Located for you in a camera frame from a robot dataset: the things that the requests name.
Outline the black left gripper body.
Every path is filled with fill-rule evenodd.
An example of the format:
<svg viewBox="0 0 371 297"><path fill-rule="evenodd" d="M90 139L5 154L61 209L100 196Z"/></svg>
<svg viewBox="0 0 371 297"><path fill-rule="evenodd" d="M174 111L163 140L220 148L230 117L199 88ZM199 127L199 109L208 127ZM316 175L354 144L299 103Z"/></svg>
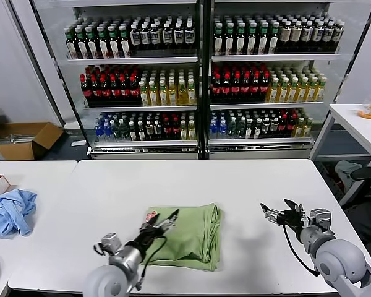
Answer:
<svg viewBox="0 0 371 297"><path fill-rule="evenodd" d="M139 235L127 244L137 248L149 248L155 239L160 238L164 234L161 227L149 226L140 230Z"/></svg>

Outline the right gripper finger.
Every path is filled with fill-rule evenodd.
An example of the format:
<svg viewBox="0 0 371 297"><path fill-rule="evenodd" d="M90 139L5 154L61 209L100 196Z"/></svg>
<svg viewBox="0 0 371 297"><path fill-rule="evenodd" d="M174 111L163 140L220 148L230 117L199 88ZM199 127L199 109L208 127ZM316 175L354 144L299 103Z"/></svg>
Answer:
<svg viewBox="0 0 371 297"><path fill-rule="evenodd" d="M277 222L278 218L282 216L282 212L279 210L275 209L270 209L267 207L265 204L260 203L260 206L262 208L264 217L269 221L269 222Z"/></svg>
<svg viewBox="0 0 371 297"><path fill-rule="evenodd" d="M304 213L304 209L303 209L303 206L302 204L297 204L295 203L294 201L292 200L289 200L289 199L284 199L284 202L286 203L286 205L293 211L297 212L297 213Z"/></svg>

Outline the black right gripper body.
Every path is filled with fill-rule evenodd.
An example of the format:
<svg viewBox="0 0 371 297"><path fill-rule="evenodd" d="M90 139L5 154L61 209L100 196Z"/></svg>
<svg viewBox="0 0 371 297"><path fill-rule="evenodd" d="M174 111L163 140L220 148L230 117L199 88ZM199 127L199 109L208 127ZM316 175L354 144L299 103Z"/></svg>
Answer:
<svg viewBox="0 0 371 297"><path fill-rule="evenodd" d="M284 211L279 216L279 225L290 227L297 236L300 236L302 230L309 227L310 218L303 211Z"/></svg>

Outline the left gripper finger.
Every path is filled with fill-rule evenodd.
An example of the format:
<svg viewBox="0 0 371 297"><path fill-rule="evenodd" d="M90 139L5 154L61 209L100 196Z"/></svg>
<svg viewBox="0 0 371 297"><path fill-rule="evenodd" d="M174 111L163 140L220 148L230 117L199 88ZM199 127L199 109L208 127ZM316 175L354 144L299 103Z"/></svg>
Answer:
<svg viewBox="0 0 371 297"><path fill-rule="evenodd" d="M179 215L179 209L176 209L168 218L159 222L159 224L156 225L156 228L159 230L171 229L175 225L178 215Z"/></svg>
<svg viewBox="0 0 371 297"><path fill-rule="evenodd" d="M146 230L150 227L153 227L158 219L157 213L149 213L146 217L146 222L142 223L140 230Z"/></svg>

